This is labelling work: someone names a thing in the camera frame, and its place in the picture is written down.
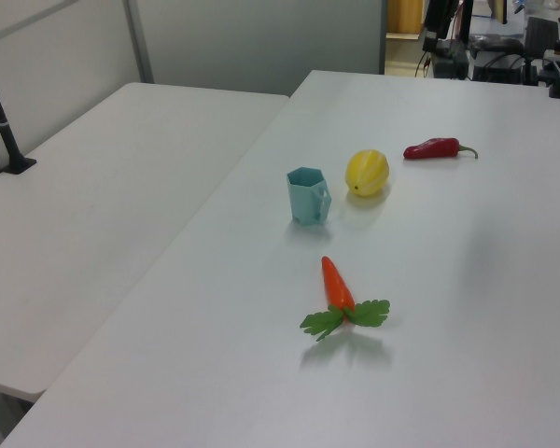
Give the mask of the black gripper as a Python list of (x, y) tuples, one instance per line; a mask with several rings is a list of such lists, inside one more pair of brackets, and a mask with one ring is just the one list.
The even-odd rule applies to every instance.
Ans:
[(449, 38), (449, 27), (458, 9), (457, 0), (429, 0), (424, 20), (423, 51), (435, 51), (439, 40)]

